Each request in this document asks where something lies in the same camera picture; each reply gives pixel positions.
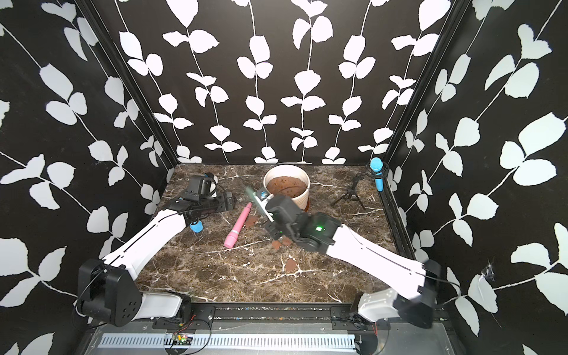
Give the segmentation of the mint green scrub brush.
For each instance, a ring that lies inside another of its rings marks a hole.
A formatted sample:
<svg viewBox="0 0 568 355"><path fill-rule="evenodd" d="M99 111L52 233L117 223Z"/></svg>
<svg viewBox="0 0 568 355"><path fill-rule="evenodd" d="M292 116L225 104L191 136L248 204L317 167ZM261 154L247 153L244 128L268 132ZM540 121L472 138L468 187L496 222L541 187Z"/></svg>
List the mint green scrub brush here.
<svg viewBox="0 0 568 355"><path fill-rule="evenodd" d="M247 186L245 189L249 199L256 205L257 208L262 212L262 214L267 218L268 221L273 222L272 213L267 211L267 204L273 198L273 195L266 189L261 188L255 190L251 186Z"/></svg>

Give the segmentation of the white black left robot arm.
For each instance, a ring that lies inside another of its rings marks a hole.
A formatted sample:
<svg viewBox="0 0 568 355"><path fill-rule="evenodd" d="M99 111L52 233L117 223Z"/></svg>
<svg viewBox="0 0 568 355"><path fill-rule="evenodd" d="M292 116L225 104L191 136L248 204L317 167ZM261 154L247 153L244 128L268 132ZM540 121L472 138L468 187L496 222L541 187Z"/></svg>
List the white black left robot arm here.
<svg viewBox="0 0 568 355"><path fill-rule="evenodd" d="M186 189L134 237L100 260L86 261L78 271L74 314L122 327L138 319L187 321L176 293L142 292L136 280L150 260L177 234L211 214L232 211L237 200L219 186L212 173L194 175Z"/></svg>

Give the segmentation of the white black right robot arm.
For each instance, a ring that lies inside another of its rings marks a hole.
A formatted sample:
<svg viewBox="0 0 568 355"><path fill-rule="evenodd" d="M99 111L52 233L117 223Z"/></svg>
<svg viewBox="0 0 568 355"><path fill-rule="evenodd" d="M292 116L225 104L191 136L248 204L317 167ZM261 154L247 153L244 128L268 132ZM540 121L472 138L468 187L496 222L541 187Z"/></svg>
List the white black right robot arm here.
<svg viewBox="0 0 568 355"><path fill-rule="evenodd" d="M260 202L266 230L275 239L287 237L306 251L349 263L379 279L387 289L360 296L352 317L367 322L399 318L419 328L430 328L442 268L433 260L420 262L395 254L358 235L327 214L308 214L285 195Z"/></svg>

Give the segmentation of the white ceramic pot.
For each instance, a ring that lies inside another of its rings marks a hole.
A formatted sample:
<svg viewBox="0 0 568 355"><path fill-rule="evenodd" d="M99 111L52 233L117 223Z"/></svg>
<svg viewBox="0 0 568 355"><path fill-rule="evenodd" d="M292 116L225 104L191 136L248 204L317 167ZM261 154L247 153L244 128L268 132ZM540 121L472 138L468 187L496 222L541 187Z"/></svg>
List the white ceramic pot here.
<svg viewBox="0 0 568 355"><path fill-rule="evenodd" d="M271 168L263 178L263 186L272 195L288 196L301 209L308 209L311 181L300 167L284 164Z"/></svg>

